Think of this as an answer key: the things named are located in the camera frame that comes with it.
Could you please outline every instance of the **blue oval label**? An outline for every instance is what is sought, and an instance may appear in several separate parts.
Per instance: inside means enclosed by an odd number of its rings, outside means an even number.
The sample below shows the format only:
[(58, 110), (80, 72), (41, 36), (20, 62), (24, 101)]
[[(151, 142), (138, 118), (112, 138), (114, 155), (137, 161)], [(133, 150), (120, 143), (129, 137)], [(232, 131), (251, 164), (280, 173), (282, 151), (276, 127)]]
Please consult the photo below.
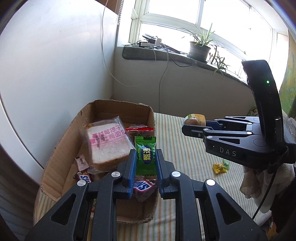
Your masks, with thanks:
[(153, 151), (150, 146), (142, 146), (141, 147), (141, 157), (145, 164), (149, 164), (153, 159)]

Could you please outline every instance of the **green snack package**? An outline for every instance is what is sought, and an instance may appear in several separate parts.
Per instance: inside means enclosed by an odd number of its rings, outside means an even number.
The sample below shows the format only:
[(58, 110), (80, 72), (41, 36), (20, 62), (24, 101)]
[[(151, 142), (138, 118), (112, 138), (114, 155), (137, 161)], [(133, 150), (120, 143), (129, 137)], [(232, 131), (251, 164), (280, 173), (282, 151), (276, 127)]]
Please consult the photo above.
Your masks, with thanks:
[(135, 144), (138, 157), (136, 175), (156, 175), (156, 137), (135, 137)]
[(229, 161), (228, 161), (228, 160), (223, 159), (223, 167), (224, 167), (227, 171), (229, 171)]

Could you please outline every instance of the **cardboard box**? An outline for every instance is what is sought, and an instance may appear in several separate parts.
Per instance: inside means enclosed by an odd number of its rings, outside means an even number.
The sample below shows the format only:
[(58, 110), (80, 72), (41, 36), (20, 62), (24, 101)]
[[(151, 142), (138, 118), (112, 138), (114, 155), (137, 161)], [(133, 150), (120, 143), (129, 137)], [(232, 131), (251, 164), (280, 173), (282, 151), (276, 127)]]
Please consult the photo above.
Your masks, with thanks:
[[(119, 116), (125, 128), (131, 124), (144, 124), (155, 128), (152, 108), (142, 104), (113, 100), (96, 100), (87, 104), (75, 117), (55, 147), (44, 170), (41, 189), (54, 201), (58, 201), (76, 181), (78, 172), (75, 157), (83, 154), (89, 163), (87, 143), (83, 144), (81, 130), (86, 124)], [(153, 219), (157, 205), (157, 192), (144, 202), (117, 200), (117, 221), (123, 223), (145, 223)]]

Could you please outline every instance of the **windowsill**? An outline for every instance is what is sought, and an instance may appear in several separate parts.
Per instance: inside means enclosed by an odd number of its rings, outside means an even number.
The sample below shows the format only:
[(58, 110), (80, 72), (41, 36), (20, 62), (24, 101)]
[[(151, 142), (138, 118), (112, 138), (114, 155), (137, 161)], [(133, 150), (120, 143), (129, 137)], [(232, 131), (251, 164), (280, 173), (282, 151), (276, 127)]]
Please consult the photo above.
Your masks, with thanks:
[[(155, 55), (152, 49), (148, 48), (141, 48), (141, 47), (133, 47), (133, 46), (124, 46), (122, 51), (122, 57), (127, 60), (153, 60), (155, 61), (167, 61), (167, 52), (164, 50), (158, 50), (155, 49)], [(217, 68), (214, 65), (211, 65), (209, 63), (203, 63), (194, 59), (191, 59), (187, 57), (185, 54), (177, 54), (177, 53), (170, 53), (169, 61), (172, 61), (172, 59), (175, 62), (183, 63), (185, 65), (196, 65), (203, 69), (208, 69), (210, 71), (215, 71)], [(246, 81), (239, 78), (235, 74), (233, 74), (230, 71), (226, 71), (225, 76), (228, 78), (234, 79), (236, 81), (239, 81), (240, 83), (248, 86)]]

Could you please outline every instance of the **striped tablecloth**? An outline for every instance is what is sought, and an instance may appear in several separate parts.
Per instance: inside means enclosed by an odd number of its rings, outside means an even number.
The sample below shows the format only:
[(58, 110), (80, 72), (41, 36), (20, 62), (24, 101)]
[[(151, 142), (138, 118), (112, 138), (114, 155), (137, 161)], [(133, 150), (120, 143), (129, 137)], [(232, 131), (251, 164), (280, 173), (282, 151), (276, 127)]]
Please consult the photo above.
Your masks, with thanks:
[[(157, 148), (162, 149), (165, 160), (171, 161), (176, 170), (190, 178), (204, 181), (214, 179), (250, 215), (257, 209), (253, 199), (246, 199), (239, 191), (243, 180), (243, 167), (230, 163), (230, 170), (214, 174), (212, 164), (222, 163), (222, 159), (205, 152), (201, 139), (186, 137), (181, 132), (183, 118), (155, 113)], [(118, 241), (174, 241), (175, 201), (159, 197), (154, 219), (144, 224), (118, 223)], [(39, 191), (34, 221), (38, 221), (52, 206), (54, 201)], [(262, 225), (271, 213), (258, 213), (255, 222)]]

